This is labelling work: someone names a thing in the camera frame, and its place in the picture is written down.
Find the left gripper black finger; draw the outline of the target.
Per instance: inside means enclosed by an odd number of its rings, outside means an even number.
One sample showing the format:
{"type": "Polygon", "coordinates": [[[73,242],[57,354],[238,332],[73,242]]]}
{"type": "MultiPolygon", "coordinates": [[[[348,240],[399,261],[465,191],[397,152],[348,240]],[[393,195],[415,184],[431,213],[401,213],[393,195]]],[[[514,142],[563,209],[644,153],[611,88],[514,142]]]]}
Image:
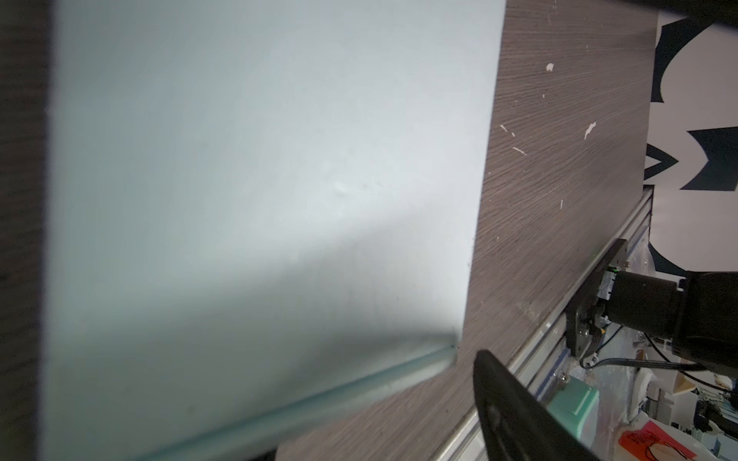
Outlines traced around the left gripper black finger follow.
{"type": "Polygon", "coordinates": [[[490,460],[595,460],[493,353],[480,350],[473,370],[474,399],[490,460]]]}

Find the light blue paper box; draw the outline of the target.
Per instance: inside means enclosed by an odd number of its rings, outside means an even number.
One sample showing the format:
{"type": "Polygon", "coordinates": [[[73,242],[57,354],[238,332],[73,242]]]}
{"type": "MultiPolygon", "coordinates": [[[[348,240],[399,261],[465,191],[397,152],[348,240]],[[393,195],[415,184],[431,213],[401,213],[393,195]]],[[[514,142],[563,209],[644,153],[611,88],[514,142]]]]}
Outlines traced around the light blue paper box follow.
{"type": "Polygon", "coordinates": [[[42,460],[244,460],[452,367],[502,1],[58,1],[42,460]]]}

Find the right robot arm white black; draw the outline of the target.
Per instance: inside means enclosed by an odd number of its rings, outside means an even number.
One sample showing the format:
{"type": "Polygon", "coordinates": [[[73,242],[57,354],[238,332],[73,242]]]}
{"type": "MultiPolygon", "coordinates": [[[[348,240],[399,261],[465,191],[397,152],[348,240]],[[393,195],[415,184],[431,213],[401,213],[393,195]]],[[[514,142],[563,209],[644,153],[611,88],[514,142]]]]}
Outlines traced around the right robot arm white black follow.
{"type": "Polygon", "coordinates": [[[669,340],[678,357],[737,377],[735,272],[689,272],[680,282],[620,272],[605,314],[616,324],[669,340]]]}

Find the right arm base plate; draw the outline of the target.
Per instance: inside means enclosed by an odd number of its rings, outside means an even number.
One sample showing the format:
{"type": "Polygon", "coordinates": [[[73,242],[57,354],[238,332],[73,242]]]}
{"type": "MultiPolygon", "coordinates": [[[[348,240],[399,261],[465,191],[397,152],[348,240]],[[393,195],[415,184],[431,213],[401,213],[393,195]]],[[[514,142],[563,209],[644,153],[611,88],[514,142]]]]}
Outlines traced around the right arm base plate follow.
{"type": "Polygon", "coordinates": [[[605,327],[605,301],[614,274],[628,258],[628,241],[616,239],[595,264],[565,307],[566,347],[572,357],[592,355],[599,347],[605,327]]]}

